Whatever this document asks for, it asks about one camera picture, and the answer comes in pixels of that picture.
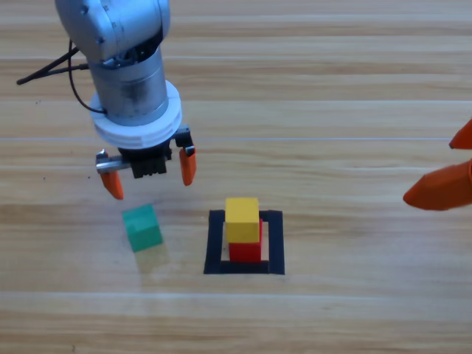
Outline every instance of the silver metal cylinder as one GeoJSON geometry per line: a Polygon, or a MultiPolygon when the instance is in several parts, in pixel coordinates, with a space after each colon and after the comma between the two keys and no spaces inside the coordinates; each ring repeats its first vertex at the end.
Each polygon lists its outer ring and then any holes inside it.
{"type": "Polygon", "coordinates": [[[141,63],[116,68],[88,62],[107,118],[125,126],[158,119],[169,105],[161,48],[141,63]]]}
{"type": "Polygon", "coordinates": [[[170,28],[169,0],[55,0],[61,23],[77,48],[95,63],[170,28]]]}

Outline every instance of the stacked blocks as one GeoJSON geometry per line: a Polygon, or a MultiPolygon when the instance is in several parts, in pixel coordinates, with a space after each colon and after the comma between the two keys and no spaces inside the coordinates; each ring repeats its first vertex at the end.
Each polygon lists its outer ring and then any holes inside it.
{"type": "Polygon", "coordinates": [[[258,263],[262,258],[263,221],[256,198],[227,198],[226,239],[230,262],[258,263]]]}
{"type": "Polygon", "coordinates": [[[162,243],[162,234],[151,204],[123,212],[126,233],[133,252],[162,243]]]}

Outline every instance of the wood grain surface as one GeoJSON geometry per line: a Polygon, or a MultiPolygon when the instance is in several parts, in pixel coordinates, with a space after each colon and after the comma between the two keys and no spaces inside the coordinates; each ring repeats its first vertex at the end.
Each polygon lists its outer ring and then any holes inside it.
{"type": "Polygon", "coordinates": [[[402,201],[471,157],[472,1],[170,3],[198,174],[125,171],[118,202],[67,77],[15,84],[67,50],[54,2],[0,0],[0,353],[472,353],[472,210],[402,201]],[[203,275],[209,210],[243,195],[284,212],[285,276],[203,275]],[[164,245],[133,254],[121,213],[149,203],[164,245]]]}

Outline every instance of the black square outline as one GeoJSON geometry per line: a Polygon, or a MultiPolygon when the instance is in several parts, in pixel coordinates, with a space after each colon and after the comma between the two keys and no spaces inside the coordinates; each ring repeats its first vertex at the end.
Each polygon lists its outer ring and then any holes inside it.
{"type": "Polygon", "coordinates": [[[210,210],[204,274],[279,274],[285,275],[283,214],[276,210],[259,212],[268,223],[268,260],[260,263],[236,263],[221,260],[224,210],[210,210]]]}

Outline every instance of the orange fingertip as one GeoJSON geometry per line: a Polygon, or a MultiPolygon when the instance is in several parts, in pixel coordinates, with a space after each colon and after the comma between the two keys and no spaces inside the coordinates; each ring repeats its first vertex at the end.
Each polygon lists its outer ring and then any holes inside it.
{"type": "Polygon", "coordinates": [[[182,171],[182,180],[184,181],[185,186],[190,186],[195,178],[197,171],[196,155],[196,151],[191,156],[187,156],[185,149],[180,150],[180,168],[182,171]]]}
{"type": "Polygon", "coordinates": [[[100,177],[102,178],[103,186],[114,198],[118,200],[125,198],[118,172],[101,173],[100,177]]]}
{"type": "Polygon", "coordinates": [[[408,205],[444,211],[472,204],[472,160],[424,175],[403,200],[408,205]]]}
{"type": "Polygon", "coordinates": [[[451,149],[472,150],[472,119],[457,132],[449,146],[451,149]]]}

